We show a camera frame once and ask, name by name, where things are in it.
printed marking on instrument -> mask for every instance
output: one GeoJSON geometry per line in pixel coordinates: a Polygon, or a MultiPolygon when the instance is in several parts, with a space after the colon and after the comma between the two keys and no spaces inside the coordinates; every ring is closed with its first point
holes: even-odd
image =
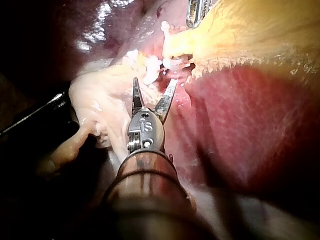
{"type": "Polygon", "coordinates": [[[139,122],[140,122],[140,130],[142,133],[151,132],[154,129],[152,127],[152,123],[149,121],[146,121],[146,119],[143,117],[139,119],[139,122]]]}

metal instrument tip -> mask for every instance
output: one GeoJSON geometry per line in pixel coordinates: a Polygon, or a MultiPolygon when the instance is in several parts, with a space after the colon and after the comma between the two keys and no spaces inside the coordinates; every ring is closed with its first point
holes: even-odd
{"type": "Polygon", "coordinates": [[[133,116],[136,114],[137,111],[139,111],[142,107],[145,106],[137,77],[133,79],[132,89],[133,90],[132,90],[132,113],[131,114],[133,116]]]}
{"type": "Polygon", "coordinates": [[[195,29],[205,18],[209,10],[216,5],[219,0],[188,0],[186,11],[186,25],[190,29],[195,29]]]}
{"type": "Polygon", "coordinates": [[[170,80],[170,83],[166,88],[162,98],[159,100],[159,102],[156,104],[154,108],[154,113],[161,120],[162,124],[164,124],[167,119],[167,116],[171,107],[171,103],[175,95],[177,83],[178,83],[178,80],[175,80],[175,79],[170,80]]]}

scissor blade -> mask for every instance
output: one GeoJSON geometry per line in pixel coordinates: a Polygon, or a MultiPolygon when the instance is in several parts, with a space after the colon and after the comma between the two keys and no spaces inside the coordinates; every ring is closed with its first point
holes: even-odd
{"type": "Polygon", "coordinates": [[[218,0],[188,0],[186,25],[191,29],[197,28],[217,2],[218,0]]]}
{"type": "Polygon", "coordinates": [[[145,106],[144,100],[141,95],[138,78],[133,79],[133,91],[132,91],[132,116],[136,114],[142,107],[145,106]]]}
{"type": "Polygon", "coordinates": [[[164,124],[167,119],[168,112],[170,110],[171,103],[176,91],[177,83],[178,83],[178,80],[175,80],[175,79],[170,80],[170,83],[166,88],[162,98],[154,108],[154,113],[159,117],[162,124],[164,124]]]}

